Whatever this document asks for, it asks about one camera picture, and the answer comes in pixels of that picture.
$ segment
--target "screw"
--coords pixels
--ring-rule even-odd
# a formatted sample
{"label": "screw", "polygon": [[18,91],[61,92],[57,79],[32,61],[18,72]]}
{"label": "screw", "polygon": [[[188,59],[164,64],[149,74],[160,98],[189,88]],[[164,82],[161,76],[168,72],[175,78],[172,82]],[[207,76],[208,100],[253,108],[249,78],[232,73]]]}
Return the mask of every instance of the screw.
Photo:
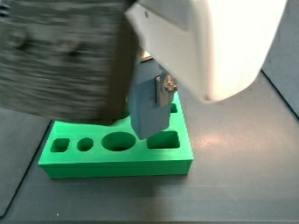
{"label": "screw", "polygon": [[167,75],[163,85],[164,85],[165,91],[169,94],[175,94],[177,92],[177,85],[176,85],[171,75]]}

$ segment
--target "rectangular hole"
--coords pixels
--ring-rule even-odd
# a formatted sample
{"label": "rectangular hole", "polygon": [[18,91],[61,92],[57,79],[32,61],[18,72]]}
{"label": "rectangular hole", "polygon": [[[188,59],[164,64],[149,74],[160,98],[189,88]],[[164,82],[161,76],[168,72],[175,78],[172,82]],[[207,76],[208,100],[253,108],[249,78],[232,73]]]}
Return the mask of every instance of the rectangular hole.
{"label": "rectangular hole", "polygon": [[172,103],[172,106],[171,106],[171,113],[172,114],[177,113],[177,107],[175,103]]}
{"label": "rectangular hole", "polygon": [[64,152],[69,148],[71,140],[68,138],[57,138],[50,145],[50,152]]}
{"label": "rectangular hole", "polygon": [[145,140],[147,148],[153,149],[177,149],[180,148],[180,140],[176,131],[163,131],[151,136]]}

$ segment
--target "gray background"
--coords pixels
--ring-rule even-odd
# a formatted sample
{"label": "gray background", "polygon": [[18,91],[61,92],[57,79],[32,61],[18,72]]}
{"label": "gray background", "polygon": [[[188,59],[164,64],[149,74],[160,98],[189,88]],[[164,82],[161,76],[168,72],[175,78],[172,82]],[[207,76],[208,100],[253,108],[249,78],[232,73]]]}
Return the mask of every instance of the gray background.
{"label": "gray background", "polygon": [[299,116],[299,1],[289,0],[263,71]]}

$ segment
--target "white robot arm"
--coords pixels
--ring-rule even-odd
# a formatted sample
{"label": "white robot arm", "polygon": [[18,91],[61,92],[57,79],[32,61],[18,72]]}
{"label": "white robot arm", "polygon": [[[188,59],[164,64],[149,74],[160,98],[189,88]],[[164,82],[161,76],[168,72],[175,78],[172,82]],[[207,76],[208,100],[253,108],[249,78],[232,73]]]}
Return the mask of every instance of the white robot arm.
{"label": "white robot arm", "polygon": [[257,77],[285,0],[139,0],[125,13],[141,47],[203,102]]}

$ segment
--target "green foam block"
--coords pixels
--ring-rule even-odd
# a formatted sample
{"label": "green foam block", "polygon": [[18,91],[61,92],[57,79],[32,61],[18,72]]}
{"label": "green foam block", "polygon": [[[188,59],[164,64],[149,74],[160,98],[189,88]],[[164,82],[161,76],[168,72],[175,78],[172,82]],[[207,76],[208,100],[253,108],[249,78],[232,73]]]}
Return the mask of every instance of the green foam block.
{"label": "green foam block", "polygon": [[38,165],[52,179],[65,179],[188,174],[192,160],[176,95],[169,128],[145,140],[137,139],[129,116],[112,126],[56,122]]}

